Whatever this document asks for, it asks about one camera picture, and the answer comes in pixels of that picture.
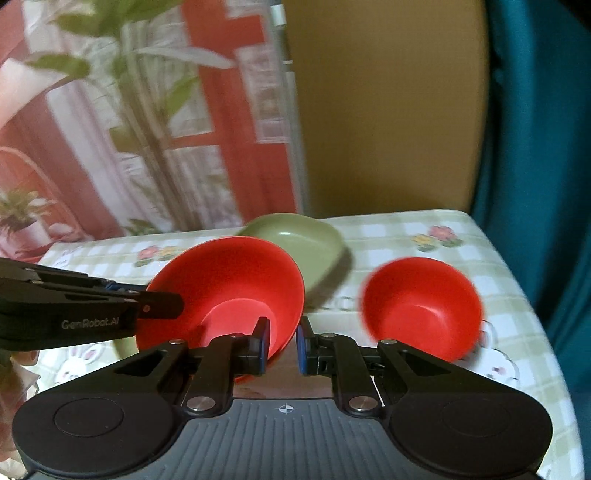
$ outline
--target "checkered tablecloth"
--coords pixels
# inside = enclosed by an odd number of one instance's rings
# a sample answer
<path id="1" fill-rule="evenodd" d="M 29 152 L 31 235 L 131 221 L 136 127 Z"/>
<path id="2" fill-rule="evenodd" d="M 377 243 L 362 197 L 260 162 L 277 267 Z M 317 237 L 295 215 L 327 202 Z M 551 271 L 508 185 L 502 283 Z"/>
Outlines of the checkered tablecloth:
<path id="1" fill-rule="evenodd" d="M 540 321 L 502 258 L 465 213 L 449 210 L 351 216 L 325 220 L 343 235 L 350 251 L 344 278 L 335 276 L 312 298 L 306 310 L 316 332 L 337 332 L 361 345 L 374 345 L 360 323 L 358 296 L 366 276 L 395 258 L 435 258 L 462 271 L 476 286 L 485 307 L 479 346 L 459 364 L 526 392 L 552 418 L 552 444 L 539 471 L 546 480 L 582 480 L 583 456 L 573 406 L 556 357 Z M 176 254 L 204 241 L 232 235 L 236 229 L 126 237 L 85 244 L 58 244 L 44 265 L 85 272 L 126 283 L 145 284 Z M 95 358 L 67 349 L 42 352 L 36 372 L 41 387 L 64 374 L 63 363 L 77 356 L 88 371 L 115 360 L 106 343 Z"/>

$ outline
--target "green leaf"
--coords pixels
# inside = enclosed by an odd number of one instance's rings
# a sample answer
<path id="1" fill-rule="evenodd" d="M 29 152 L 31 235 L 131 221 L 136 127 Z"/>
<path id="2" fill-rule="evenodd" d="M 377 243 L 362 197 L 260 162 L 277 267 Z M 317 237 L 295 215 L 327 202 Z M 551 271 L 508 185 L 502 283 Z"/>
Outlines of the green leaf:
<path id="1" fill-rule="evenodd" d="M 162 231 L 155 227 L 152 222 L 147 220 L 140 220 L 138 218 L 130 218 L 132 226 L 126 226 L 125 229 L 133 236 L 138 235 L 153 235 L 155 233 L 162 233 Z"/>
<path id="2" fill-rule="evenodd" d="M 62 14 L 54 23 L 62 30 L 83 37 L 118 37 L 121 29 L 113 12 L 110 11 L 92 15 Z"/>
<path id="3" fill-rule="evenodd" d="M 174 82 L 172 89 L 167 93 L 164 110 L 170 120 L 191 98 L 193 86 L 199 82 L 196 76 L 185 76 Z"/>
<path id="4" fill-rule="evenodd" d="M 141 55 L 151 55 L 165 59 L 181 60 L 193 65 L 212 67 L 214 69 L 231 69 L 236 66 L 234 61 L 200 47 L 142 47 L 135 50 Z"/>
<path id="5" fill-rule="evenodd" d="M 119 7 L 123 22 L 153 20 L 157 16 L 177 7 L 184 0 L 123 0 L 124 7 Z"/>
<path id="6" fill-rule="evenodd" d="M 90 63 L 67 53 L 46 53 L 32 57 L 27 65 L 35 69 L 54 70 L 72 79 L 84 79 L 90 74 Z"/>
<path id="7" fill-rule="evenodd" d="M 208 175 L 207 182 L 215 187 L 229 189 L 228 178 L 223 173 L 212 173 Z"/>
<path id="8" fill-rule="evenodd" d="M 121 55 L 117 55 L 111 63 L 111 73 L 113 77 L 118 80 L 127 71 L 125 59 Z"/>
<path id="9" fill-rule="evenodd" d="M 110 128 L 109 135 L 118 152 L 141 155 L 141 144 L 135 134 L 127 127 Z"/>

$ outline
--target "yellow wall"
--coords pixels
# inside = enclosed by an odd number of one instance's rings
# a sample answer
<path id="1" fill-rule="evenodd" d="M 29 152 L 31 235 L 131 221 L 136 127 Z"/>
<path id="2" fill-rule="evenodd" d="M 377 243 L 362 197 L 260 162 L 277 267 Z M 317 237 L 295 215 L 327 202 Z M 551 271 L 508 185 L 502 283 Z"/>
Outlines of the yellow wall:
<path id="1" fill-rule="evenodd" d="M 312 214 L 467 210 L 488 91 L 479 0 L 284 0 Z"/>

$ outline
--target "red bowl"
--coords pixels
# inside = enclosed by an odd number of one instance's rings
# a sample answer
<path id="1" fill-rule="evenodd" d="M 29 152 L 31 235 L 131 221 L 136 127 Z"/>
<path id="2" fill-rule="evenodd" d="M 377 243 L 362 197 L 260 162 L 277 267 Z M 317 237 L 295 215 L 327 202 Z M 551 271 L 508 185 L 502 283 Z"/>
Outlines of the red bowl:
<path id="1" fill-rule="evenodd" d="M 217 336 L 250 334 L 263 316 L 271 321 L 270 358 L 287 346 L 304 308 L 304 282 L 292 258 L 266 240 L 245 236 L 187 250 L 148 290 L 180 294 L 184 310 L 176 320 L 140 320 L 135 336 L 140 351 L 173 338 L 195 348 Z"/>
<path id="2" fill-rule="evenodd" d="M 482 304 L 458 270 L 431 258 L 401 258 L 374 271 L 363 289 L 361 315 L 378 341 L 398 340 L 448 362 L 478 341 Z"/>

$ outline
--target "green bowl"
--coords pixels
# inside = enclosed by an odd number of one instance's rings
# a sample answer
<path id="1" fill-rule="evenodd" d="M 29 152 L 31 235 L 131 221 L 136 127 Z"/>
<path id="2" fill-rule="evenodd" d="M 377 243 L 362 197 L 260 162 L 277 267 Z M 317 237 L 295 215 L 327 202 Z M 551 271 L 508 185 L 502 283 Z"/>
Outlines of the green bowl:
<path id="1" fill-rule="evenodd" d="M 295 213 L 260 216 L 237 235 L 262 238 L 289 253 L 304 278 L 306 293 L 328 276 L 346 249 L 343 237 L 334 227 Z"/>

